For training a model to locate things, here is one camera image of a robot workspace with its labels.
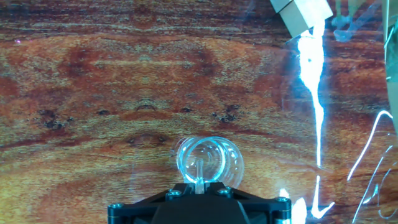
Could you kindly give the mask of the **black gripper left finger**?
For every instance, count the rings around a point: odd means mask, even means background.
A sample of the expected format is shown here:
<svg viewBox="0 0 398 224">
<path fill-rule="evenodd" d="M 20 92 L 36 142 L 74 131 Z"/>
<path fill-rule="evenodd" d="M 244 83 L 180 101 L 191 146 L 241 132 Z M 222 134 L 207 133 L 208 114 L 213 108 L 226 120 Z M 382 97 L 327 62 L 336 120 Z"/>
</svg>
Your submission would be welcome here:
<svg viewBox="0 0 398 224">
<path fill-rule="evenodd" d="M 158 194 L 145 198 L 133 204 L 114 203 L 108 206 L 108 217 L 135 217 L 139 215 L 154 215 L 156 210 L 169 200 L 189 195 L 194 184 L 175 184 L 172 189 L 164 190 Z"/>
</svg>

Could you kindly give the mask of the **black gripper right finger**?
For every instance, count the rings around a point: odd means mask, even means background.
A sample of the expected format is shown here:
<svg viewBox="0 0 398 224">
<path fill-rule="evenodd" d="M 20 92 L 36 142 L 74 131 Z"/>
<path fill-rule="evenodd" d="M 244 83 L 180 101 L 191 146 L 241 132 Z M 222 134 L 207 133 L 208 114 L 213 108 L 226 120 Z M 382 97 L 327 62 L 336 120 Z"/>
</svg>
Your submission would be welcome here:
<svg viewBox="0 0 398 224">
<path fill-rule="evenodd" d="M 287 197 L 261 198 L 256 195 L 225 186 L 222 182 L 205 184 L 206 193 L 233 199 L 246 212 L 265 212 L 271 218 L 291 218 L 292 202 Z"/>
</svg>

